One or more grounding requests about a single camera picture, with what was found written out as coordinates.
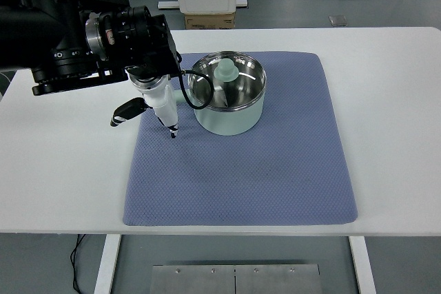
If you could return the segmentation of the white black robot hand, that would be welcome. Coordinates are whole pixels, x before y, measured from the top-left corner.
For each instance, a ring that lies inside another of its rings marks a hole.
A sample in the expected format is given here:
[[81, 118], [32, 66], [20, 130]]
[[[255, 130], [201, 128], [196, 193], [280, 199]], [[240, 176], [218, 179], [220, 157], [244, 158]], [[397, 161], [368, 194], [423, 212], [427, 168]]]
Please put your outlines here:
[[168, 128], [172, 138], [178, 132], [177, 102], [169, 76], [141, 80], [130, 74], [134, 87], [142, 94], [119, 106], [113, 113], [110, 125], [116, 127], [152, 109], [161, 124]]

